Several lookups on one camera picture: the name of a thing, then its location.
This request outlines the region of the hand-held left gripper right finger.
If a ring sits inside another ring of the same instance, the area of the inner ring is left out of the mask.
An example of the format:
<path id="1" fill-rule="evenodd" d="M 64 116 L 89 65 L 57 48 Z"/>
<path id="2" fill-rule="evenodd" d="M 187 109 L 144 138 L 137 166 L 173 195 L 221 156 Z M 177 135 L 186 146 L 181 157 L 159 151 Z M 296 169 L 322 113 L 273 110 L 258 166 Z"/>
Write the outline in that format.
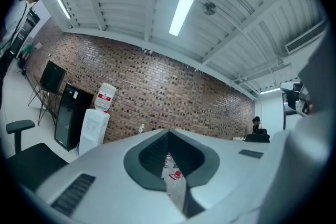
<path id="1" fill-rule="evenodd" d="M 238 223 L 248 202 L 241 190 L 267 147 L 170 130 L 167 150 L 177 168 L 167 166 L 167 192 L 181 223 Z"/>

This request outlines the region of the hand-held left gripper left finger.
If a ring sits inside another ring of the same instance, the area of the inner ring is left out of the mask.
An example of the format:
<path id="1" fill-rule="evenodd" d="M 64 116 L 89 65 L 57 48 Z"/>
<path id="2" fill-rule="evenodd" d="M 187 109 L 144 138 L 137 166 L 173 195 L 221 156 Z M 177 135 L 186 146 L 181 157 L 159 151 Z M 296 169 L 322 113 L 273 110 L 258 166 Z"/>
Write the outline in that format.
<path id="1" fill-rule="evenodd" d="M 181 223 L 185 216 L 166 192 L 139 186 L 126 172 L 129 149 L 158 134 L 158 130 L 102 144 L 58 170 L 36 191 L 51 205 L 81 174 L 95 180 L 71 219 L 81 223 Z"/>

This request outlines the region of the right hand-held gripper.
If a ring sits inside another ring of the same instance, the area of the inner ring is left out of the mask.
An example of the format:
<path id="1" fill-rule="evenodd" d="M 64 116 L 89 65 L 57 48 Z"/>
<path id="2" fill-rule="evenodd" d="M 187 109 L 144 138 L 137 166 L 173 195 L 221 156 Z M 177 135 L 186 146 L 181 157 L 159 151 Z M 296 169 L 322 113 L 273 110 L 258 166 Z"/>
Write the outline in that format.
<path id="1" fill-rule="evenodd" d="M 301 82 L 284 82 L 280 85 L 284 93 L 284 103 L 301 116 L 307 116 L 311 108 L 311 96 Z"/>

